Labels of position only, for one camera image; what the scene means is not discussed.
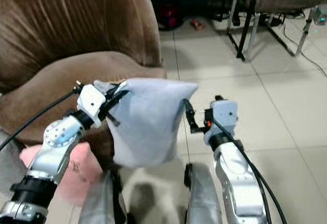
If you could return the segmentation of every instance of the black connector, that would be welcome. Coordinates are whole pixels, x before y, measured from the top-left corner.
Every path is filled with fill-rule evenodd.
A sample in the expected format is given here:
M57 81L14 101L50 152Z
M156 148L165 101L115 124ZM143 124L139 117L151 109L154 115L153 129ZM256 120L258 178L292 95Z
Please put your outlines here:
M106 116L108 115L108 112L110 109L112 109L115 105L117 105L122 97L127 95L128 90L120 91L114 95L112 95L110 100L107 100L104 102L100 107L100 112L98 114L98 117L101 121L103 121Z
M209 123L207 122L207 120L204 121L204 127L199 128L199 126L196 124L195 119L194 119L194 115L195 115L195 111L190 103L190 101L188 99L183 99L182 100L184 106L185 106L185 114L186 114L186 119L188 120L188 123L190 125L190 129L191 129L191 133L206 133L209 129Z
M78 110L71 114L83 125L85 130L89 130L94 124L94 121L82 110Z
M20 183L10 188L10 191L14 192L11 201L48 208L56 189L57 185L52 181L25 176Z

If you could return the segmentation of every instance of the brown velvet cushion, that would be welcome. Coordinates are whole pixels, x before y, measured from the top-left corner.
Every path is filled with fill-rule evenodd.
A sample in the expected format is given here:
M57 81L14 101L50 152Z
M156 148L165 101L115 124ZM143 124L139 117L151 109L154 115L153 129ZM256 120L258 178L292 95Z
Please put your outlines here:
M84 84L99 79L105 82L120 81L131 77L165 78L162 68L140 66L133 59L118 52L95 52L56 61L43 68L20 88L0 98L0 126L12 133L50 103L68 93L76 80ZM44 129L51 122L61 119L70 108L76 108L77 96L54 107L46 115L23 130L17 137L27 145L42 143ZM111 133L104 123L100 129L92 129L84 140L105 169L112 160Z
M150 0L0 0L0 93L58 59L122 52L161 66Z

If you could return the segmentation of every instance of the white floor tile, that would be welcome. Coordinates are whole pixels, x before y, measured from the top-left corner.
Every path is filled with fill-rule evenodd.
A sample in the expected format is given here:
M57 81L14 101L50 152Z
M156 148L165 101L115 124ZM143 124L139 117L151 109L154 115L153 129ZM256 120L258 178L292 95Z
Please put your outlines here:
M263 75L261 79L295 143L299 147L327 146L327 78L314 71Z
M215 95L235 100L239 106L236 139L241 139L246 150L295 148L291 136L270 101L257 76L195 80L199 89L191 98L198 125L203 124L204 114ZM202 134L190 134L186 124L190 153L206 153L211 149L203 142Z
M283 31L284 27L286 27L285 34L296 43L299 43L302 36L302 28L305 24L304 21L303 26L300 28L300 26L296 24L299 21L302 22L302 20L286 19L285 25L273 27L274 32L294 53L297 46L284 36ZM236 31L233 34L237 43L239 43L241 35L241 30ZM245 40L244 54L248 48L250 35L251 28ZM319 40L322 44L326 44L326 39L327 36ZM314 45L312 38L308 37L306 39L302 51L322 67L327 67L327 55ZM259 74L316 70L316 66L309 63L302 55L292 57L265 27L258 28L252 52L248 57L251 60L251 64Z
M206 27L195 31L189 21L191 19L174 31L181 80L254 74L250 65L236 59L225 33L217 33L209 21L201 18L199 21L204 22Z
M58 197L54 197L50 203L48 210L49 214L45 224L69 224L73 211L73 206Z
M4 205L4 203L6 201L8 201L9 198L5 197L2 193L0 193L0 209L2 208L2 206Z
M226 220L222 202L222 188L215 175L211 154L190 155L192 162L208 165L222 207L223 221ZM296 149L250 152L249 157L256 164L277 197L288 224L323 224L327 218L327 205L317 188L307 166ZM281 223L278 212L268 199L272 223Z
M302 148L301 153L327 201L327 147Z
M183 185L188 156L147 169L122 169L127 211L139 224L183 224L189 192Z
M185 134L184 118L180 121L178 134L177 134L177 152L179 154L188 154L188 143Z
M316 38L313 41L313 44L320 50L320 52L324 55L327 56L327 32L324 34L322 38Z
M306 18L299 20L290 20L290 22L295 25L300 32L302 32L303 27L306 25L306 19L308 18L310 9L305 10ZM308 39L315 41L316 39L326 39L327 38L327 28L325 26L317 26L313 22L309 29Z
M178 80L178 68L174 40L161 41L161 57L167 70L167 78Z
M80 215L81 215L81 211L82 211L81 207L74 206L71 221L69 224L78 224L78 221L79 221Z
M173 31L159 31L160 41L174 40Z

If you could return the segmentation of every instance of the black cable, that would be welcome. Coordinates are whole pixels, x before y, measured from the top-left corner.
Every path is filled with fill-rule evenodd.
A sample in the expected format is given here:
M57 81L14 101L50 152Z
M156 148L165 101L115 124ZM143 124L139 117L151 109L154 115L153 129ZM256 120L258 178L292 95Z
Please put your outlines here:
M253 167L254 171L256 172L256 174L258 174L258 176L259 176L260 179L262 180L262 182L263 182L263 184L265 185L265 187L267 188L267 191L269 192L269 194L270 194L270 196L271 196L273 202L275 203L275 205L276 205L276 207L277 207L277 210L278 210L278 212L279 212L279 215L280 215L280 217L281 217L281 219L282 219L282 223L287 223L287 222L286 222L285 215L284 215L284 213L283 213L283 211L282 211L282 208L281 208L281 206L280 206L280 204L279 204L277 198L275 197L274 193L273 193L272 190L269 188L268 183L266 182L266 180L264 179L264 177L260 174L260 172L258 171L258 169L256 168L256 166L255 166L254 164L252 164L252 167Z
M216 120L213 118L213 123L216 124L222 131L223 133L230 139L230 141L232 141L235 146L238 148L238 150L241 152L242 156L245 158L245 160L248 162L248 164L250 165L250 167L252 168L253 170L253 173L254 173L254 176L256 178L256 180L258 181L258 184L260 181L262 181L262 183L265 185L266 189L268 190L273 202L275 203L276 205L276 208L279 212L279 215L282 219L282 222L283 224L287 224L286 222L286 219L285 219L285 215L282 211L282 208L277 200L277 198L275 197L274 193L272 192L272 190L270 189L268 183L265 181L264 177L260 174L260 172L258 171L258 169L256 168L256 166L251 162L251 160L249 159L249 157L245 154L245 152L239 147L239 145L236 143L235 139L233 138L233 136L231 136L231 134ZM262 189L262 192L263 192L263 199L264 199L264 190L263 188L260 187L260 189ZM270 212L269 212L269 207L268 207L268 204L265 206L265 209L266 209L266 214L267 214L267 220L268 220L268 215L270 217Z
M253 171L253 173L254 173L254 176L256 178L256 181L258 182L258 185L259 185L259 188L260 188L260 191L261 191L261 195L262 195L262 199L264 201L265 211L266 211L266 215L267 215L267 223L272 224L269 205L268 205L268 201L267 201L267 197L266 197L266 192L265 192L264 187L262 186L262 182L260 180L260 175L256 171Z
M9 136L1 145L0 145L0 151L11 141L13 140L22 130L24 130L26 127L28 127L31 123L33 123L36 119L41 117L44 113L46 113L48 110L53 108L54 106L58 105L59 103L63 102L64 100L68 99L71 95L75 94L77 91L73 90L70 93L64 95L60 99L56 100L52 104L50 104L48 107L46 107L44 110L40 111L37 115L35 115L33 118L28 120L22 127L20 127L15 133L13 133L11 136Z
M285 36L289 41L291 41L292 43L294 43L295 45L298 46L298 44L297 44L293 39L291 39L289 36L286 35L285 29L286 29L286 26L284 26L284 30L283 30L284 36ZM318 63L314 62L312 59L310 59L308 56L306 56L306 55L303 53L303 51L301 51L301 54L302 54L302 56L303 56L305 59L307 59L307 61L309 61L310 63L314 64L314 65L315 65L315 66L320 70L320 72L321 72L324 76L327 77L326 72L324 71L324 69L323 69L323 68L322 68Z

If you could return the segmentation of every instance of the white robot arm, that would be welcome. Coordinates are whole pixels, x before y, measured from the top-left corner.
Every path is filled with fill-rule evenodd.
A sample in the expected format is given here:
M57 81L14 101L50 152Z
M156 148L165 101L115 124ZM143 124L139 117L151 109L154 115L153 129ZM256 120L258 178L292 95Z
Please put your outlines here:
M123 83L107 93L102 93L93 85L79 85L78 110L45 129L42 149L24 179L12 186L12 199L0 210L1 224L45 222L50 201L68 167L71 151L86 130L91 126L101 126L108 111L127 93L119 91Z
M203 132L204 141L208 146L211 146L214 152L214 160L216 162L216 175L219 178L223 188L223 199L226 210L226 216L229 224L264 224L267 223L265 206L260 187L253 173L253 170L247 160L244 158L238 146L232 142L225 132L223 132L213 121L218 121L220 125L231 135L234 135L234 128L238 120L237 109L235 102L224 100L221 97L216 97L216 101L211 103L210 109L205 110L204 127L199 128L194 120L194 111L189 101L184 100L186 106L186 117L191 127L191 132ZM194 185L206 185L207 188L212 188L212 183L208 180L210 175L202 176L200 182L195 180L192 182L192 174L205 174L204 169L198 164L192 167L188 166L188 172L185 174L189 177L190 188ZM203 202L200 204L202 209L197 206L193 210L194 196L200 195L199 192L194 193L191 189L191 200L188 215L189 224L195 222L195 216L208 212L210 208L217 208L212 204L207 203L207 199L212 198L213 191L206 193L204 188L197 187L198 191L202 191ZM208 220L207 223L217 224L222 223L219 212L215 212L215 218Z

